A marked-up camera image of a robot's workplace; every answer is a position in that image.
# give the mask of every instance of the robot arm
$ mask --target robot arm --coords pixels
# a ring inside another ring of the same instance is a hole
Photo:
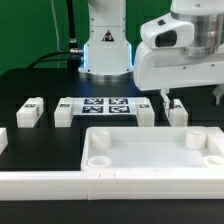
[[[141,90],[224,83],[223,0],[173,0],[141,28],[134,80]]]

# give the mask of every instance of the cable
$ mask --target cable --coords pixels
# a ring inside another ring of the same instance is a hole
[[[30,64],[27,68],[33,68],[34,67],[33,65],[38,64],[39,61],[42,61],[46,58],[53,57],[53,56],[56,56],[56,55],[61,55],[61,54],[70,54],[70,51],[59,51],[59,52],[53,52],[53,53],[50,53],[50,54],[46,54],[46,55],[38,58],[36,61],[34,61],[32,64]]]
[[[30,64],[27,68],[32,69],[34,68],[37,64],[39,63],[44,63],[44,62],[53,62],[53,61],[75,61],[75,60],[81,60],[81,57],[77,57],[77,58],[59,58],[59,59],[49,59],[49,60],[40,60],[40,61],[36,61],[32,64]]]
[[[54,0],[51,0],[51,9],[52,9],[53,18],[54,18],[54,27],[55,27],[56,41],[57,41],[57,51],[60,51],[60,35],[59,35],[59,31],[58,31],[58,22],[57,22],[57,16],[56,16],[56,11],[55,11]]]
[[[146,16],[145,16],[145,11],[144,11],[142,0],[139,0],[139,3],[141,6],[141,10],[142,10],[143,21],[144,21],[144,23],[146,23]]]

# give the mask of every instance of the black table surface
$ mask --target black table surface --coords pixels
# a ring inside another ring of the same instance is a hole
[[[224,129],[224,105],[215,106],[215,86],[173,89],[189,126]],[[28,98],[44,98],[44,114],[31,129],[18,129],[16,112]],[[148,97],[155,126],[169,126],[159,91],[139,91],[132,80],[97,83],[67,69],[16,69],[0,77],[0,127],[9,144],[0,171],[80,170],[85,132],[92,126],[137,126],[135,116],[74,116],[71,128],[54,127],[62,97]],[[104,200],[0,202],[0,223],[224,223],[224,200]]]

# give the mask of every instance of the white plastic part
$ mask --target white plastic part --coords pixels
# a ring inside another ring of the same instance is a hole
[[[90,37],[81,73],[120,76],[133,71],[131,45],[125,37],[125,0],[89,0]],[[113,41],[106,40],[107,33]]]
[[[111,147],[111,133],[108,130],[92,132],[91,144],[93,149],[107,150]]]
[[[29,98],[16,113],[18,128],[33,128],[44,112],[42,98]]]
[[[204,159],[205,167],[224,168],[224,158],[220,156],[206,156]]]
[[[136,52],[134,81],[140,90],[223,84],[223,70],[224,45],[214,55],[192,58],[184,56],[182,48],[151,50],[142,42]]]
[[[71,127],[73,103],[74,99],[70,97],[60,99],[54,113],[55,127]]]
[[[224,157],[224,133],[220,129],[209,129],[207,133],[207,145],[213,155]]]
[[[158,23],[161,20],[163,20],[166,24],[160,26]],[[182,22],[182,21],[173,19],[171,17],[170,13],[142,25],[141,37],[142,37],[143,42],[150,49],[159,49],[159,47],[156,46],[156,44],[155,44],[156,38],[158,37],[158,35],[164,34],[171,30],[176,32],[177,42],[174,46],[163,47],[163,49],[186,47],[193,43],[193,41],[194,41],[194,25],[190,22]]]
[[[173,108],[170,108],[170,99],[165,93],[165,89],[161,90],[161,96],[164,100],[164,108],[167,119],[171,127],[186,127],[188,125],[188,113],[179,99],[173,100]]]
[[[139,127],[154,127],[155,113],[149,99],[143,98],[137,100],[136,111]]]
[[[224,134],[195,128],[208,133],[204,149],[185,146],[189,127],[90,128],[81,172],[1,172],[0,200],[224,199],[223,158],[210,148]],[[112,135],[105,151],[90,144],[92,131],[100,130]],[[95,156],[111,166],[89,167]]]
[[[2,154],[5,147],[8,145],[8,138],[6,128],[0,128],[0,154]]]
[[[186,146],[189,149],[204,149],[206,143],[207,133],[201,129],[191,129],[187,131],[186,135]]]
[[[183,15],[218,15],[224,13],[223,0],[173,0],[171,11]]]
[[[61,98],[54,113],[55,127],[71,127],[73,115],[136,115],[140,127],[153,127],[155,120],[146,97]]]
[[[179,99],[174,99],[174,108],[169,110],[168,120],[171,127],[186,127],[188,113]]]

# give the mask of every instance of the green background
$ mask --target green background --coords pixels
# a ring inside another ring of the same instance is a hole
[[[171,0],[142,0],[146,21],[169,12]],[[139,0],[126,0],[128,41],[134,50],[140,43],[144,23]],[[89,36],[88,0],[73,0],[79,47]],[[68,49],[68,22],[65,0],[55,0],[61,50]],[[57,50],[50,0],[1,0],[0,75],[14,68],[25,68],[38,57]],[[57,67],[43,63],[39,67]]]

